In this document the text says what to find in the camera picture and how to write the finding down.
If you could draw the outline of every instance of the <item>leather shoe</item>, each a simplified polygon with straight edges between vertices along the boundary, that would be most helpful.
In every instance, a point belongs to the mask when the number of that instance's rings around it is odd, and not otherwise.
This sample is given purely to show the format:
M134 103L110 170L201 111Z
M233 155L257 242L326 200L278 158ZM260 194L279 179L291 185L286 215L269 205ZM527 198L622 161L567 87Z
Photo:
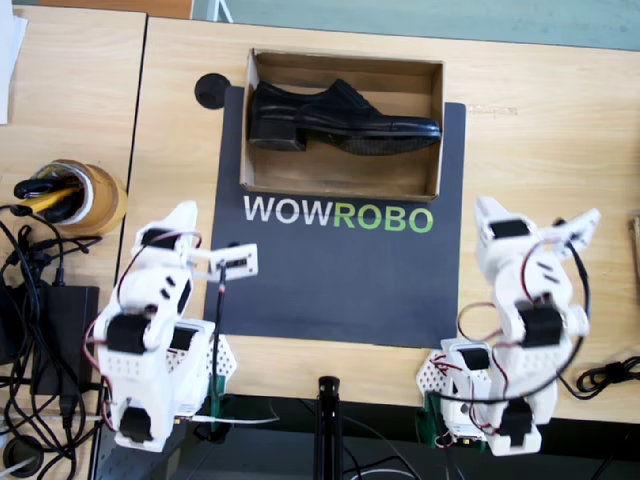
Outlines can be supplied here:
M381 114L342 79L324 92L302 95L260 82L253 96L249 143L303 152L308 137L354 155L394 155L440 140L428 118Z

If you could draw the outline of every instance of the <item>shoe box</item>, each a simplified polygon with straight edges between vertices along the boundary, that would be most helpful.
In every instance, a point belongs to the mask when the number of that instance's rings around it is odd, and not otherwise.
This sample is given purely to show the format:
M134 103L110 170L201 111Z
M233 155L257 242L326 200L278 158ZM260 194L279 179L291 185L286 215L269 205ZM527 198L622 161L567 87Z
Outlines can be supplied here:
M352 155L312 138L304 152L267 150L249 143L251 102L260 80L289 92L315 94L337 79L348 82L384 115L426 117L444 127L443 62L253 49L245 85L241 185L265 193L435 199L444 131L440 141L427 148L383 156Z

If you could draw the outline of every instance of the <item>black round object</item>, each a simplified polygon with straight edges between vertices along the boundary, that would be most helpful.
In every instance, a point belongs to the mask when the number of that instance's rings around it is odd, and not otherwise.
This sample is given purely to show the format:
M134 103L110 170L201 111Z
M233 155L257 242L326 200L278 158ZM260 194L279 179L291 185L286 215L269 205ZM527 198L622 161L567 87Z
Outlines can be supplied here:
M27 463L22 468L19 468L15 472L11 472L11 475L17 478L27 478L35 475L44 462L44 453L40 450L40 442L33 437L25 436L24 441L19 438L12 438L4 447L4 453L2 455L2 461L6 468L13 467L20 462L24 462L29 458L35 457L30 463Z
M204 108L217 110L224 107L224 93L231 82L224 75L209 73L196 83L196 100Z

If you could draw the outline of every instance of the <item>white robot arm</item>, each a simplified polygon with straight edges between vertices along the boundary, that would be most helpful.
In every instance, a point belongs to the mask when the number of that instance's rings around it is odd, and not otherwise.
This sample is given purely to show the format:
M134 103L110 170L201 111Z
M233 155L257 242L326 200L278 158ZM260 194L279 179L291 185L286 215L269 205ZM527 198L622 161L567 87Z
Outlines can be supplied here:
M538 229L492 198L479 198L474 210L476 260L493 286L500 335L493 348L463 339L443 341L417 383L425 395L435 390L460 399L441 402L454 440L486 440L495 455L537 452L536 425L549 422L557 400L557 384L550 380L572 356L571 337L589 333L587 313L569 304L573 290L561 261L572 255L571 248L578 252L589 245L600 213L592 209Z
M184 202L137 233L132 261L95 322L100 373L111 387L111 424L121 446L161 451L175 417L196 414L207 395L215 325L182 318L194 279L218 282L222 265L226 280L258 273L256 245L194 248L196 217L195 202ZM193 271L200 258L209 262L208 273Z

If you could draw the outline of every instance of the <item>wooden desk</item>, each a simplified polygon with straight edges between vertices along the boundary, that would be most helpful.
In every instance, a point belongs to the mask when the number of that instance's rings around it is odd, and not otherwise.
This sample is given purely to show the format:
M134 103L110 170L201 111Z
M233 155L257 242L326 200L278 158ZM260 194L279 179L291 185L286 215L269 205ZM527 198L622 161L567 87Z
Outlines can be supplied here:
M573 372L625 359L640 345L627 225L629 210L640 205L640 53L152 18L123 252L137 229L188 199L198 202L198 227L210 245L223 112L202 108L193 88L210 72L242 86L251 47L447 62L446 99L468 107L459 305L490 298L473 255L478 195L541 225L595 206L603 220L584 255L593 331ZM575 290L581 301L577 283ZM189 306L194 318L203 314L204 292L200 283ZM469 317L470 333L495 328L495 318L481 315ZM414 377L426 350L238 336L230 342L239 363L233 393L312 398L318 377L336 375L346 401L421 403ZM561 389L556 415L640 422L639 393L631 382L579 402Z
M99 165L126 181L146 15L45 7L14 12L29 25L11 83L9 125L0 126L0 201L15 201L13 185L58 158ZM2 221L14 235L25 223L6 212ZM40 239L52 236L46 229L36 232ZM113 288L119 243L120 228L92 247L90 255L66 257L66 283L100 287L104 306ZM0 251L4 263L11 251L4 237ZM51 280L55 269L48 270L45 277ZM3 367L2 374L8 371ZM30 411L28 389L20 393ZM3 408L5 390L0 390ZM95 393L84 398L93 415ZM50 413L56 414L57 402L52 407ZM77 478L87 478L90 451L90 441L78 451ZM66 478L68 470L69 462L60 462L47 478Z

